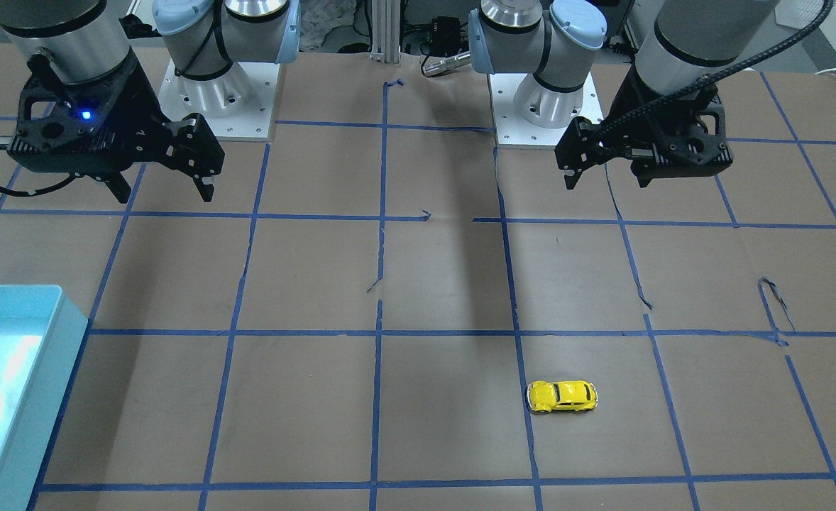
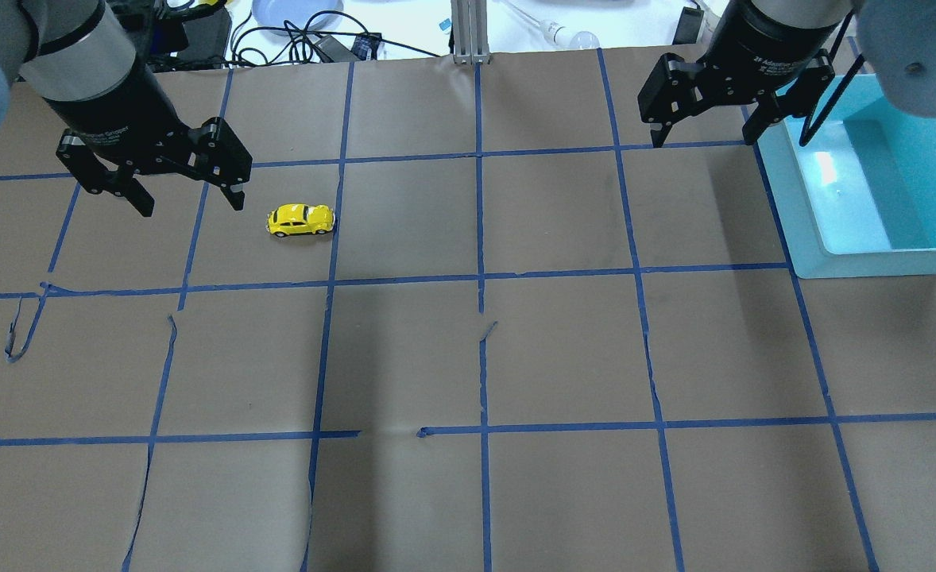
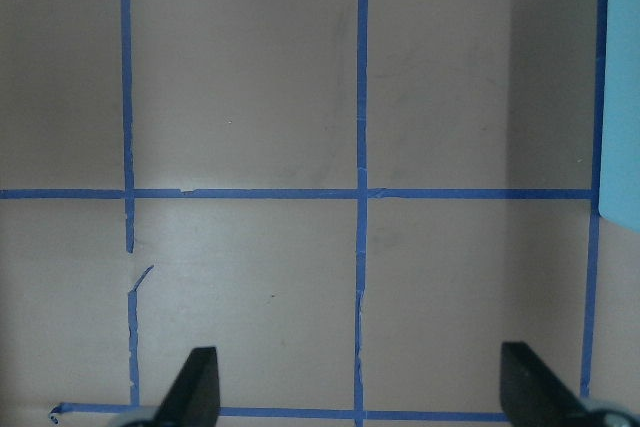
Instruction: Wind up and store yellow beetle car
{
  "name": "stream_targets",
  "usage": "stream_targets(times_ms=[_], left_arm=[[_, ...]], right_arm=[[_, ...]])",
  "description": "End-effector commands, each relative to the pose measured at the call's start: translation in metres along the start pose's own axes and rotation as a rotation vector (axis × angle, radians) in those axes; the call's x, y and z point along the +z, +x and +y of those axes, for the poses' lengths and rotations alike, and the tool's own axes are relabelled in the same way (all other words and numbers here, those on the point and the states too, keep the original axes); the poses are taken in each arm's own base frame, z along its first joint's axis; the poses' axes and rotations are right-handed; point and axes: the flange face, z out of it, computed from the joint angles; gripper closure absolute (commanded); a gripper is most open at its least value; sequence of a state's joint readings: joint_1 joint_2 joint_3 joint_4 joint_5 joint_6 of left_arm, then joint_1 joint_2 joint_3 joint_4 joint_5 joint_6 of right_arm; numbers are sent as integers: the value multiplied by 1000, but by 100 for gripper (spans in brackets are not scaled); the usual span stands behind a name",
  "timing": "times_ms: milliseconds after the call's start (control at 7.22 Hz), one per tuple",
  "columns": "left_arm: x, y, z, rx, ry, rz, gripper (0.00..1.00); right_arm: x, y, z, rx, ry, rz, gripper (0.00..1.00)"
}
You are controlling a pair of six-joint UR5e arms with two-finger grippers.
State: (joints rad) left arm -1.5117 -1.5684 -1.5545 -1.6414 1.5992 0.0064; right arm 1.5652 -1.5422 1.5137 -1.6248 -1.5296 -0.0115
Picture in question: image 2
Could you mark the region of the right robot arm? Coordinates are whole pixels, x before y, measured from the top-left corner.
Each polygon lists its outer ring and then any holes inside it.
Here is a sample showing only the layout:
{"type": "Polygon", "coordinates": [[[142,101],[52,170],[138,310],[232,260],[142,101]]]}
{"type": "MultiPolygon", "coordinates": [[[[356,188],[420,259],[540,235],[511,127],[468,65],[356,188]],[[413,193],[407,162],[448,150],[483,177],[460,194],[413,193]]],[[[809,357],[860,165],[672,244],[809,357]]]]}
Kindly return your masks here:
{"type": "Polygon", "coordinates": [[[936,1],[730,1],[707,51],[660,56],[636,101],[656,148],[685,118],[743,105],[745,144],[796,118],[805,145],[865,65],[895,108],[936,118],[936,1]]]}

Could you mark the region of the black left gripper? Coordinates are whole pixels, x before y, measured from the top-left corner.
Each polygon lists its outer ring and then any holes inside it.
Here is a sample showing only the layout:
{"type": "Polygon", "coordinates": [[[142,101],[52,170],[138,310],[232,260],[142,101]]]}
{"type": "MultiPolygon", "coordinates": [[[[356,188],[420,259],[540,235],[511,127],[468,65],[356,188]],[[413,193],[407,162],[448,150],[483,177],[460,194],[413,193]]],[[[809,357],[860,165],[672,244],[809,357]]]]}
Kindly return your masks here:
{"type": "Polygon", "coordinates": [[[175,173],[217,186],[233,210],[244,209],[249,150],[224,118],[182,121],[145,63],[93,98],[44,101],[66,124],[56,156],[83,191],[111,193],[148,218],[155,200],[135,177],[175,173]]]}

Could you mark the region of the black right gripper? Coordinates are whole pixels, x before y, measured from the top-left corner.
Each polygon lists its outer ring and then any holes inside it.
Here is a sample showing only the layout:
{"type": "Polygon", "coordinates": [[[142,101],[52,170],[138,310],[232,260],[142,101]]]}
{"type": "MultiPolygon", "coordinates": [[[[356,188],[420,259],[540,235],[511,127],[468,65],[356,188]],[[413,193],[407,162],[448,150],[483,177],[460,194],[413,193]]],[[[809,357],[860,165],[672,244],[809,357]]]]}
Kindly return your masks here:
{"type": "Polygon", "coordinates": [[[664,146],[683,119],[757,98],[743,126],[746,145],[787,117],[813,114],[834,79],[831,55],[823,48],[828,36],[828,1],[730,1],[697,62],[665,53],[651,69],[636,97],[651,145],[664,146]]]}

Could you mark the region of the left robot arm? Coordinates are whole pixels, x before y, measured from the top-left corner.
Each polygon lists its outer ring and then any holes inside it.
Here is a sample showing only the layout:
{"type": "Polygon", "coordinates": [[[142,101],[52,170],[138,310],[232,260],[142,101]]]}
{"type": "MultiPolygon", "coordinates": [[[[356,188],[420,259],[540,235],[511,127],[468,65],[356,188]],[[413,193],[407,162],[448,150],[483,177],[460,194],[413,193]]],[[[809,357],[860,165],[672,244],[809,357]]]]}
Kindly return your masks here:
{"type": "Polygon", "coordinates": [[[107,2],[0,1],[0,125],[17,79],[64,121],[56,156],[83,191],[149,217],[140,177],[179,174],[243,209],[253,156],[224,118],[186,126],[107,2]]]}

